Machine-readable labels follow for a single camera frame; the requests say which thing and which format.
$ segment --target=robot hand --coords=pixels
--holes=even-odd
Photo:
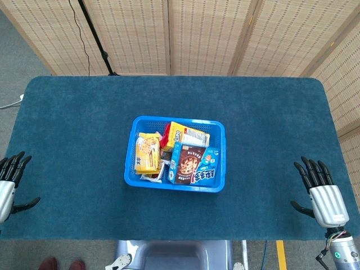
[[[34,207],[40,200],[36,197],[27,204],[14,205],[14,196],[27,163],[32,159],[25,152],[0,160],[0,223],[6,221],[10,214],[15,214]]]
[[[348,211],[329,169],[322,161],[316,163],[304,156],[301,159],[307,171],[297,162],[294,165],[303,179],[313,210],[303,208],[296,201],[290,203],[297,211],[315,218],[321,227],[327,228],[325,248],[317,255],[316,260],[325,269],[329,269],[322,258],[331,250],[336,269],[360,270],[357,248],[351,234],[343,227],[349,221]]]
[[[300,213],[315,218],[323,228],[344,226],[349,221],[348,211],[338,186],[332,181],[329,169],[322,161],[316,163],[304,156],[301,159],[307,172],[299,163],[294,162],[294,165],[310,195],[313,210],[301,207],[296,201],[291,201],[291,205]]]

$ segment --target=gray carpet floor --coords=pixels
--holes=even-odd
[[[33,77],[50,74],[1,11],[0,37],[0,106],[3,106],[17,101]],[[18,109],[0,110],[0,159],[5,155]],[[324,241],[285,241],[287,268],[321,269],[315,256],[323,247]],[[242,261],[239,242],[233,242],[233,251],[235,261]],[[248,252],[250,269],[261,269],[264,241],[248,241]],[[59,270],[67,270],[78,258],[86,262],[88,270],[99,270],[112,262],[114,253],[115,241],[1,240],[0,236],[0,270],[36,270],[50,256],[58,259]],[[334,269],[329,256],[324,261]],[[264,269],[278,269],[275,241],[268,242]]]

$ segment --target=yellow snack box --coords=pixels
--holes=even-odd
[[[136,140],[136,174],[155,174],[160,172],[160,134],[139,133]]]
[[[187,145],[208,147],[210,135],[203,131],[188,128],[176,122],[171,122],[165,127],[163,139],[160,141],[161,149],[165,151],[173,151],[176,142]]]

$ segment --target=blue tablecloth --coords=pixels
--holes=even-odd
[[[139,115],[217,120],[227,175],[216,194],[136,188],[123,179]],[[37,77],[25,92],[7,156],[33,156],[10,217],[15,239],[323,239],[296,212],[310,207],[293,166],[328,164],[359,234],[359,213],[321,83],[309,78],[189,76]]]

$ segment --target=basket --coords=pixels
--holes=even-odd
[[[140,180],[140,175],[135,174],[135,146],[139,132],[164,133],[166,124],[171,121],[185,125],[189,128],[195,128],[210,134],[210,147],[220,149],[219,163],[215,175],[215,180],[212,186],[192,186],[173,184],[168,181],[169,168],[165,166],[162,183],[152,183],[147,180]],[[181,190],[181,191],[197,191],[197,192],[219,192],[225,185],[226,173],[226,139],[225,128],[218,121],[196,120],[185,118],[170,118],[159,116],[139,116],[132,125],[129,137],[128,151],[125,161],[124,178],[127,184],[134,187],[149,187],[149,188],[162,188],[166,190]]]

